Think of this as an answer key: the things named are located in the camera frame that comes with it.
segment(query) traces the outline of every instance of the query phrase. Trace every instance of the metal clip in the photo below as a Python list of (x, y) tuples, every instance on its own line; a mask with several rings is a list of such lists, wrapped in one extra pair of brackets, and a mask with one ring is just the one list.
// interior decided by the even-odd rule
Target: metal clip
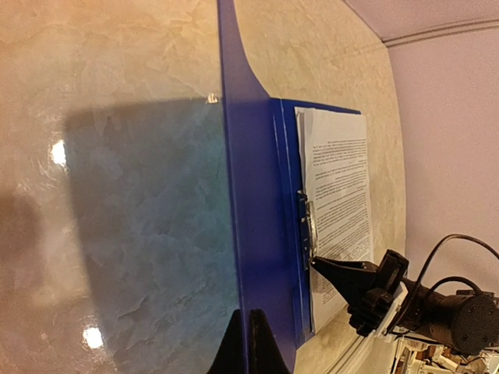
[(308, 270), (312, 258), (317, 254), (317, 227), (315, 225), (313, 202), (308, 201), (303, 191), (300, 190), (297, 194), (303, 265), (305, 270)]

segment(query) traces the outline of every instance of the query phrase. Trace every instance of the blue clipboard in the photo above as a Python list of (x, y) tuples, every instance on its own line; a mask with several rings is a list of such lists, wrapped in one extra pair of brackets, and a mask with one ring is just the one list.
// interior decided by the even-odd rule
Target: blue clipboard
[(313, 336), (309, 274), (300, 238), (303, 188), (295, 107), (359, 111), (270, 98), (253, 74), (233, 0), (218, 0), (225, 142), (244, 341), (250, 310), (262, 309), (292, 372)]

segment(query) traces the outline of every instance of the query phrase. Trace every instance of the paper document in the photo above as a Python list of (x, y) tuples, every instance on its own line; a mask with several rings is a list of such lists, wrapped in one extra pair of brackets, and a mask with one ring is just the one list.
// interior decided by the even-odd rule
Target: paper document
[[(313, 203), (317, 256), (373, 261), (367, 128), (363, 115), (296, 108), (303, 187)], [(318, 272), (310, 269), (316, 331), (346, 302)]]

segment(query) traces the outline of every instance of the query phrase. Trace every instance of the pink wall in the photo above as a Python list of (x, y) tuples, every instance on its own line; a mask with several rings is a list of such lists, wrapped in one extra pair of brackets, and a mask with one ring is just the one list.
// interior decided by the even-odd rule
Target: pink wall
[(345, 0), (381, 38), (499, 17), (497, 0)]
[[(390, 55), (414, 277), (436, 242), (452, 232), (499, 249), (499, 30), (393, 47)], [(499, 292), (499, 262), (476, 245), (450, 242), (424, 283), (453, 274)]]

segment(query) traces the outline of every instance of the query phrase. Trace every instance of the stone surface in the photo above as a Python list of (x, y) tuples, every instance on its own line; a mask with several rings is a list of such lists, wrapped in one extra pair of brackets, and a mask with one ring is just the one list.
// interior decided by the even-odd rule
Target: stone surface
[[(271, 96), (367, 116), (375, 260), (402, 251), (384, 46), (339, 0), (235, 3)], [(205, 372), (237, 307), (221, 107), (206, 104), (215, 0), (7, 0), (0, 83), (0, 372)], [(352, 338), (342, 315), (296, 372), (325, 372)]]
[[(387, 48), (340, 0), (236, 0), (246, 55), (272, 97), (367, 118), (374, 262), (405, 251), (402, 134)], [(327, 372), (355, 337), (346, 312), (298, 350), (296, 373)]]

